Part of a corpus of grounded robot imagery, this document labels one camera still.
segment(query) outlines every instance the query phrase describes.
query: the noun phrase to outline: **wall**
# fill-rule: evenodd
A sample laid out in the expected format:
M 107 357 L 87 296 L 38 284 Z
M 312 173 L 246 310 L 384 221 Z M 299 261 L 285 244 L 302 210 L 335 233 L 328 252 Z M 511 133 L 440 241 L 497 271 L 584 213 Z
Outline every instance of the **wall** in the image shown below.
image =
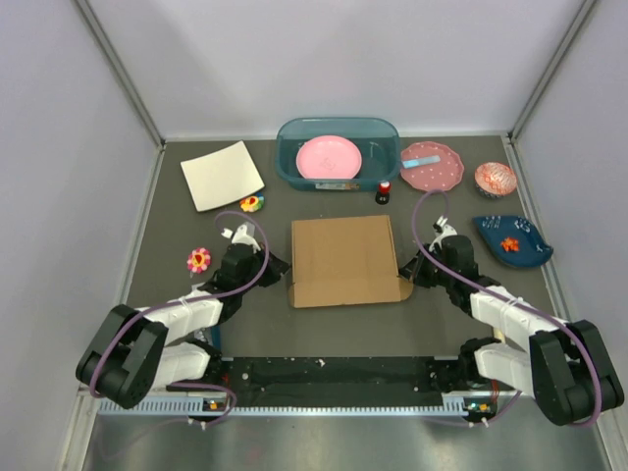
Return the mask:
M 155 147 L 68 0 L 0 15 L 0 468 L 54 469 Z
M 576 316 L 602 330 L 624 387 L 626 25 L 628 1 L 600 2 L 520 140 L 562 284 Z
M 166 137 L 510 130 L 580 0 L 91 0 Z

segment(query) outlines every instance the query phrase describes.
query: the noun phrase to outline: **label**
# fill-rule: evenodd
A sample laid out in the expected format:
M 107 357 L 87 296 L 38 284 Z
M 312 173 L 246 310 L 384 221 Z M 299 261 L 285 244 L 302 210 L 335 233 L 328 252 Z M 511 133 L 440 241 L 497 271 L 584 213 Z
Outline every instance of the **label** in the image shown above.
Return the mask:
M 315 183 L 316 189 L 360 189 L 360 183 Z

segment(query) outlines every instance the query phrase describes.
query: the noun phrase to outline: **teal plastic bin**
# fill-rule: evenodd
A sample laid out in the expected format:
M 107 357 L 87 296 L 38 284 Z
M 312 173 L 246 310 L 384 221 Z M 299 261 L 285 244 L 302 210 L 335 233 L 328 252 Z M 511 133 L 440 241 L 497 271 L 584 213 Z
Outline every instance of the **teal plastic bin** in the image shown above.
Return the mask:
M 349 139 L 362 154 L 360 172 L 351 180 L 308 180 L 296 169 L 296 154 L 319 135 Z M 299 118 L 277 133 L 277 173 L 296 189 L 375 191 L 379 182 L 390 182 L 401 168 L 399 134 L 388 121 L 378 118 Z

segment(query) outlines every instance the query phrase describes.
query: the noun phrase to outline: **cardboard box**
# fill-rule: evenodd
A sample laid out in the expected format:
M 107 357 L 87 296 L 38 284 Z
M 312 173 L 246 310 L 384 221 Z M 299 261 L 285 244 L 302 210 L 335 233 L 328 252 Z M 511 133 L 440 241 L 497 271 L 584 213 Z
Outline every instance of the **cardboard box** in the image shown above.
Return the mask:
M 292 222 L 292 306 L 398 302 L 412 288 L 398 275 L 388 216 Z

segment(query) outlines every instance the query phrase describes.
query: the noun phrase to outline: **pink plate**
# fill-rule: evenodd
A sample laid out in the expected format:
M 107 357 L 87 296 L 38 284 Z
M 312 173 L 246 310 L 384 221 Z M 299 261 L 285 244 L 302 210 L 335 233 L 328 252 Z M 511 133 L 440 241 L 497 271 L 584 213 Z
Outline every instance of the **pink plate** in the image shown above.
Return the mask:
M 475 183 L 488 193 L 487 196 L 506 196 L 517 187 L 517 177 L 512 169 L 499 162 L 487 162 L 475 171 Z
M 413 169 L 401 168 L 401 177 L 412 187 L 421 191 L 452 189 L 462 181 L 464 166 L 460 156 L 446 145 L 430 141 L 415 142 L 401 152 L 401 160 L 414 160 L 433 155 L 441 157 L 441 162 L 422 165 Z
M 303 144 L 296 168 L 305 179 L 349 180 L 362 167 L 360 149 L 339 135 L 321 135 Z

